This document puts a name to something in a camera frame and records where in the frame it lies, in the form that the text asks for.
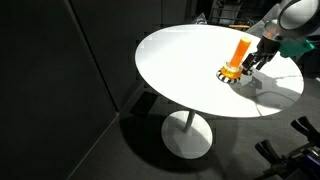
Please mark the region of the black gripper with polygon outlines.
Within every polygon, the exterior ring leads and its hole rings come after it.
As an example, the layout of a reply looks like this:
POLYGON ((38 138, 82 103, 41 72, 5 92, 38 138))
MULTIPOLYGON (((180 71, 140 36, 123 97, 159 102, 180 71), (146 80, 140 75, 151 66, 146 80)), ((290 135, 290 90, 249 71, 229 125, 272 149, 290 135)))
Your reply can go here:
POLYGON ((280 48, 280 42, 262 37, 257 45, 257 54, 250 53, 242 63, 242 73, 244 75, 251 75, 252 67, 259 62, 256 66, 257 70, 261 70, 262 67, 271 61, 280 48))

